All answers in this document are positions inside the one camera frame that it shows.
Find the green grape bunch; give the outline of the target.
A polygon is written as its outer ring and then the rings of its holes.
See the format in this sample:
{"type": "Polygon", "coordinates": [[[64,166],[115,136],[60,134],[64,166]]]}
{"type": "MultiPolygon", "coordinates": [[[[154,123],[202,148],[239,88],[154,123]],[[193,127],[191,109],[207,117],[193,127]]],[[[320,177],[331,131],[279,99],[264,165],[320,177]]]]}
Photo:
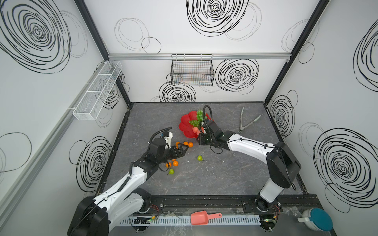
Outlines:
{"type": "Polygon", "coordinates": [[[193,127],[200,127],[201,122],[204,120],[203,111],[201,109],[190,112],[189,117],[190,117],[189,123],[193,127]]]}

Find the red flower-shaped bowl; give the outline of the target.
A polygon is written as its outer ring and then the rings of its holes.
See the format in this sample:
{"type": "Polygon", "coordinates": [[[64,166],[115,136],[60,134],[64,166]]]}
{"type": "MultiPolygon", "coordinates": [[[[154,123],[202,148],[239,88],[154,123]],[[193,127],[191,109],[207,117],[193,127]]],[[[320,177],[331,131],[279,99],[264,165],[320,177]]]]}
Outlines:
{"type": "Polygon", "coordinates": [[[196,139],[198,136],[196,133],[193,132],[193,126],[190,125],[189,120],[189,113],[185,114],[181,117],[181,122],[179,124],[179,129],[183,132],[183,134],[187,138],[194,138],[196,139]]]}

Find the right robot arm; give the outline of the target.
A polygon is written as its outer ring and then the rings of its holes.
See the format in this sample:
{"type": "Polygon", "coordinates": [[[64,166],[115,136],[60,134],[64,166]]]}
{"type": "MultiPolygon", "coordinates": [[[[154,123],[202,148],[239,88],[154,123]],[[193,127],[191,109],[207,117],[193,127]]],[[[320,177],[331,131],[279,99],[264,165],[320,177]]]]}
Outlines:
{"type": "Polygon", "coordinates": [[[267,165],[269,178],[255,199],[255,205],[261,212],[269,211],[277,197],[293,186],[301,170],[301,164],[284,142],[264,143],[232,131],[223,132],[209,119],[200,123],[197,142],[203,146],[240,152],[267,165]]]}

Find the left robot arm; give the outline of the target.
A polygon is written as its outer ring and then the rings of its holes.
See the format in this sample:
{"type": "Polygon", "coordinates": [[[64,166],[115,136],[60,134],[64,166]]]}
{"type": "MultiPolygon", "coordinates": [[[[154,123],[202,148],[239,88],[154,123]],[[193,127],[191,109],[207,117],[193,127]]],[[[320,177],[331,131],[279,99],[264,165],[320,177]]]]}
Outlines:
{"type": "Polygon", "coordinates": [[[185,156],[189,146],[170,145],[164,138],[149,142],[147,150],[130,164],[129,172],[102,194],[86,197],[77,206],[67,234],[69,236],[107,236],[135,212],[147,212],[150,194],[140,188],[160,164],[185,156]]]}

